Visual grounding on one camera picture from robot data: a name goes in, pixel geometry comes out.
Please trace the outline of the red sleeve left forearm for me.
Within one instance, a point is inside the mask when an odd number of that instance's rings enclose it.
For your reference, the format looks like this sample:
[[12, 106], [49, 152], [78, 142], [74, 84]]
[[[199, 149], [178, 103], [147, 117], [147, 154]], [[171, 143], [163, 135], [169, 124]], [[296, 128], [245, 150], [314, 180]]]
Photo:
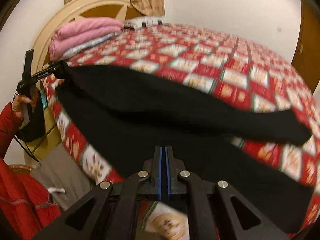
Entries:
[[22, 118], [18, 117], [12, 110], [12, 103], [9, 102], [2, 110], [0, 117], [0, 129], [1, 129], [1, 158], [5, 157], [8, 147], [22, 124]]

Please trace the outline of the person's left hand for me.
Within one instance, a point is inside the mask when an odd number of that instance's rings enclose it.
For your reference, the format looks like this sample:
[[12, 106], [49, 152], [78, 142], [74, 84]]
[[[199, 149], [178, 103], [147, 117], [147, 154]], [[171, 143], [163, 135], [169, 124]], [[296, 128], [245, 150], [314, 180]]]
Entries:
[[23, 115], [24, 105], [29, 105], [32, 107], [32, 109], [36, 108], [37, 102], [39, 100], [39, 89], [37, 87], [31, 87], [30, 96], [31, 98], [23, 94], [17, 94], [14, 97], [14, 100], [12, 102], [13, 113], [21, 120], [24, 119], [24, 115]]

